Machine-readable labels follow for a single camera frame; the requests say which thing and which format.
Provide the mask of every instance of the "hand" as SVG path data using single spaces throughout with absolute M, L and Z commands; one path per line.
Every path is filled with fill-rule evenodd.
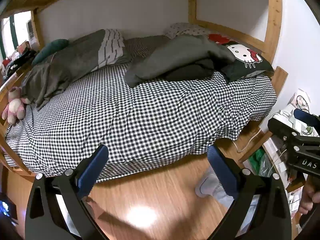
M 312 182 L 312 176 L 309 175 L 302 190 L 298 212 L 303 215 L 308 214 L 313 207 L 313 203 L 320 203 L 320 191 L 316 191 L 316 187 Z

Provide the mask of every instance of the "wooden floor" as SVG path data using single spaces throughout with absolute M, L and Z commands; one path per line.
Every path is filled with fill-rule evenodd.
M 217 144 L 227 157 L 241 157 L 230 140 Z M 242 148 L 245 143 L 237 144 Z M 208 167 L 205 155 L 191 155 L 162 168 L 96 184 L 90 194 L 95 220 L 111 240 L 206 240 L 227 211 L 213 197 L 199 198 L 194 192 Z M 9 173 L 7 195 L 17 205 L 17 231 L 23 237 L 31 187 L 31 182 Z

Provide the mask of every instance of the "wooden bed frame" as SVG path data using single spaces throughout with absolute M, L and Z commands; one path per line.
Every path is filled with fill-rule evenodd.
M 1 18 L 8 17 L 9 15 L 12 15 L 14 13 L 26 11 L 26 10 L 32 10 L 32 24 L 33 29 L 35 31 L 35 35 L 37 38 L 37 41 L 39 43 L 39 47 L 43 47 L 43 39 L 41 34 L 41 29 L 39 25 L 39 20 L 37 18 L 37 13 L 41 11 L 42 9 L 46 8 L 47 6 L 53 4 L 57 0 L 12 0 L 12 2 L 9 3 L 6 10 L 1 14 Z M 254 38 L 248 34 L 242 33 L 240 31 L 218 25 L 211 22 L 206 22 L 202 20 L 198 20 L 196 18 L 196 11 L 197 11 L 197 0 L 188 0 L 188 19 L 190 23 L 198 24 L 200 26 L 203 26 L 208 29 L 212 29 L 214 31 L 224 33 L 232 38 L 238 39 L 240 41 L 243 41 L 258 50 L 260 50 L 262 53 L 262 56 L 268 60 L 270 63 L 273 62 L 279 36 L 280 36 L 280 28 L 281 28 L 281 20 L 282 20 L 282 0 L 269 0 L 269 7 L 268 7 L 268 25 L 267 25 L 267 31 L 264 41 L 260 41 L 257 38 Z M 30 65 L 26 65 L 25 67 L 21 67 L 11 78 L 9 81 L 6 82 L 5 85 L 3 85 L 0 89 L 0 111 L 4 110 L 7 101 L 7 92 L 10 88 L 13 86 L 19 86 L 21 84 L 21 81 L 27 74 L 27 72 L 30 70 Z M 287 73 L 280 67 L 277 67 L 275 70 L 275 73 L 272 77 L 272 84 L 276 91 L 277 96 L 279 95 L 285 79 L 287 77 Z M 255 122 L 253 126 L 251 126 L 252 131 L 258 131 L 260 122 Z M 3 163 L 3 165 L 12 172 L 18 173 L 21 176 L 35 176 L 35 173 L 29 171 L 29 169 L 25 166 L 21 158 L 9 147 L 9 145 L 6 143 L 4 135 L 6 132 L 6 129 L 8 127 L 7 122 L 4 122 L 2 119 L 0 119 L 0 161 Z M 249 133 L 247 135 L 240 135 L 242 141 L 249 141 L 251 138 L 252 133 Z M 267 140 L 269 136 L 269 133 L 262 135 L 262 141 L 265 139 Z M 244 154 L 245 157 L 247 157 L 248 153 L 252 152 L 252 149 L 248 149 L 247 154 Z M 10 167 L 4 158 L 4 154 L 7 154 L 17 165 L 17 167 Z

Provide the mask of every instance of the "hello kitty face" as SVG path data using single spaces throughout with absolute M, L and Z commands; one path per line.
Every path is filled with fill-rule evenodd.
M 254 64 L 262 62 L 262 58 L 252 49 L 241 44 L 229 45 L 227 48 L 235 55 L 237 60 L 244 62 L 245 67 L 256 67 Z

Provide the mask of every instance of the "stuffed animal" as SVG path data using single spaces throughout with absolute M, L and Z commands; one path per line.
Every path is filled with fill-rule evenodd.
M 17 120 L 23 119 L 26 115 L 24 104 L 30 104 L 27 98 L 21 98 L 21 88 L 13 87 L 8 92 L 8 104 L 2 112 L 2 119 L 8 118 L 9 124 L 14 124 Z

